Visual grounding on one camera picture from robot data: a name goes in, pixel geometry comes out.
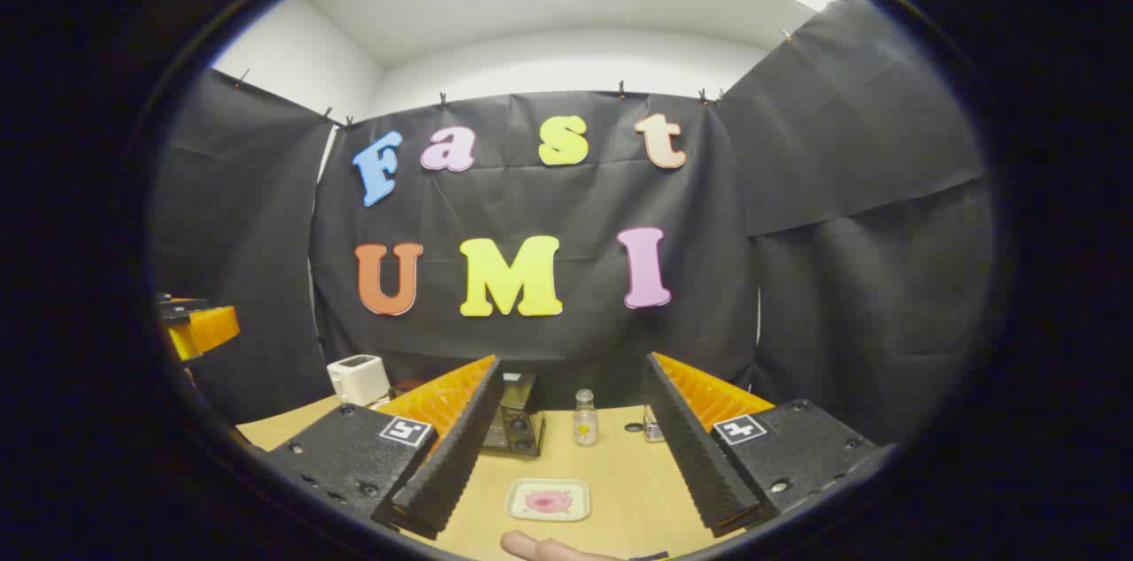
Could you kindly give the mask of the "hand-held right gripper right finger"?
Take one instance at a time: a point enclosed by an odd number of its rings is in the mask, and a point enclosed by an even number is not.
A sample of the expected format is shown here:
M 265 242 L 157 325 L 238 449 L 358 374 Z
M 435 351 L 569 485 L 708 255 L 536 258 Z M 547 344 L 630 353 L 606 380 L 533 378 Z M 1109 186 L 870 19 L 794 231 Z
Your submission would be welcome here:
M 885 454 L 813 401 L 768 401 L 662 354 L 644 396 L 697 512 L 719 537 L 809 507 Z

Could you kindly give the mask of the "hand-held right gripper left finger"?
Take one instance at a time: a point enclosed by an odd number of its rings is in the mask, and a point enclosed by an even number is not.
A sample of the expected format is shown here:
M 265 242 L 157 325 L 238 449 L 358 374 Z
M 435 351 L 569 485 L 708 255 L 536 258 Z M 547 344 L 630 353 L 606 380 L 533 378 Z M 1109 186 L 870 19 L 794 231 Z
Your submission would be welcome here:
M 266 457 L 329 507 L 434 539 L 465 494 L 504 386 L 488 355 L 376 411 L 339 403 Z

